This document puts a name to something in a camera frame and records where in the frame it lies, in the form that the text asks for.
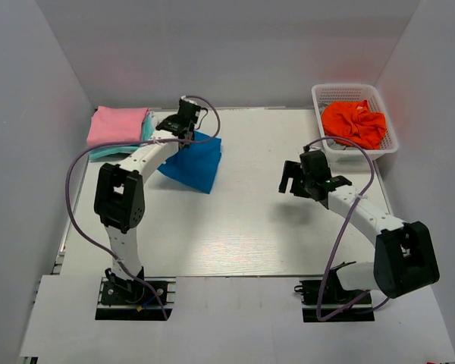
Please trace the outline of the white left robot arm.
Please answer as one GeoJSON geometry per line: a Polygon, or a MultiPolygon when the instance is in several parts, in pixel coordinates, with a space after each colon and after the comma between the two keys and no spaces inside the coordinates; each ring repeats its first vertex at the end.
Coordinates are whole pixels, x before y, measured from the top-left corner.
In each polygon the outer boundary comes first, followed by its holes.
{"type": "Polygon", "coordinates": [[[155,126],[145,145],[116,165],[106,163],[99,170],[94,212],[115,255],[106,277],[120,284],[119,294],[127,302],[138,302],[145,293],[136,232],[145,212],[143,186],[160,165],[187,146],[186,141],[194,139],[194,127],[203,110],[181,97],[177,112],[155,126]]]}

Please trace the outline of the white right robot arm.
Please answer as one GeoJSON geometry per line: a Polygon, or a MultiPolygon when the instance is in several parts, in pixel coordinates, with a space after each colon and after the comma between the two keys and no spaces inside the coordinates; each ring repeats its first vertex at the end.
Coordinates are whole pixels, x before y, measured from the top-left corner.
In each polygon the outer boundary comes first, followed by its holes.
{"type": "Polygon", "coordinates": [[[375,248],[371,262],[328,265],[320,288],[342,303],[355,291],[379,290],[395,299],[440,280],[431,234],[420,221],[408,223],[365,198],[344,176],[334,176],[321,151],[308,151],[298,162],[286,161],[280,193],[312,199],[344,218],[375,248]]]}

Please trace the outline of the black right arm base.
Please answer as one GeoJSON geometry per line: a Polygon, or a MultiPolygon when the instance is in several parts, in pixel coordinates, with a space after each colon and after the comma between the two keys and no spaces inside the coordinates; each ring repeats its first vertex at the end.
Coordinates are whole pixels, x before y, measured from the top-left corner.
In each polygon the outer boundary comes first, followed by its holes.
{"type": "MultiPolygon", "coordinates": [[[[294,287],[294,292],[301,298],[304,323],[320,323],[316,315],[320,283],[320,280],[304,280],[294,287]]],[[[327,284],[322,297],[321,316],[329,315],[332,311],[357,298],[361,293],[361,290],[345,291],[327,284]]],[[[371,309],[372,298],[367,294],[357,304],[335,315],[327,322],[373,322],[375,317],[371,309]]]]}

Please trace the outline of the blue t shirt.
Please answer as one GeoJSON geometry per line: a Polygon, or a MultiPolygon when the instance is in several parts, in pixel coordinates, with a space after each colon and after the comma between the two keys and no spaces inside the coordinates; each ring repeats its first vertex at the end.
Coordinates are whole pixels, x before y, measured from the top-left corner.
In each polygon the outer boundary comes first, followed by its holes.
{"type": "Polygon", "coordinates": [[[210,194],[221,161],[221,139],[194,132],[199,144],[180,150],[158,167],[158,171],[187,187],[210,194]]]}

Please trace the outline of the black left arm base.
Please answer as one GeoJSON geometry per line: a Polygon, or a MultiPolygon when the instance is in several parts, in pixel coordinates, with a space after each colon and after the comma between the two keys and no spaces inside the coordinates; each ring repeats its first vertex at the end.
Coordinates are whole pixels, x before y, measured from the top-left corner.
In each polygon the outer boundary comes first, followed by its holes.
{"type": "MultiPolygon", "coordinates": [[[[174,308],[176,280],[152,278],[148,283],[158,294],[167,318],[174,308]]],[[[164,321],[162,308],[149,288],[140,288],[139,293],[121,292],[106,278],[102,278],[96,304],[96,321],[157,322],[164,321]]]]}

